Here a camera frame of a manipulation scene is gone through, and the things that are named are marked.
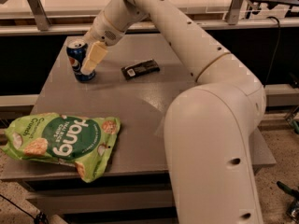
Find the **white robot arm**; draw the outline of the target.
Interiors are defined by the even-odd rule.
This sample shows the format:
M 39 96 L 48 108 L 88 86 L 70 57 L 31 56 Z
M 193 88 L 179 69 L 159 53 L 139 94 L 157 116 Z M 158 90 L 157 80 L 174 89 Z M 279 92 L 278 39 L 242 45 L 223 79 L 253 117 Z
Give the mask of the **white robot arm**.
M 263 224 L 249 138 L 263 118 L 261 81 L 168 0 L 111 0 L 84 36 L 89 74 L 130 25 L 150 18 L 192 75 L 164 119 L 179 224 Z

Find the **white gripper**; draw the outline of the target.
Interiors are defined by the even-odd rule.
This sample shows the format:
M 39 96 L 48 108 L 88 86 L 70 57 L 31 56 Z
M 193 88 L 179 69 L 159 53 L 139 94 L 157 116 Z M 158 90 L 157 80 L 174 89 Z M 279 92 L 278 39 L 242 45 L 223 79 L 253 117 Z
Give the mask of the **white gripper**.
M 105 13 L 101 12 L 93 20 L 93 25 L 83 36 L 86 43 L 93 43 L 87 51 L 80 69 L 83 75 L 91 74 L 107 55 L 107 46 L 116 45 L 124 36 L 124 32 L 116 29 L 106 18 Z

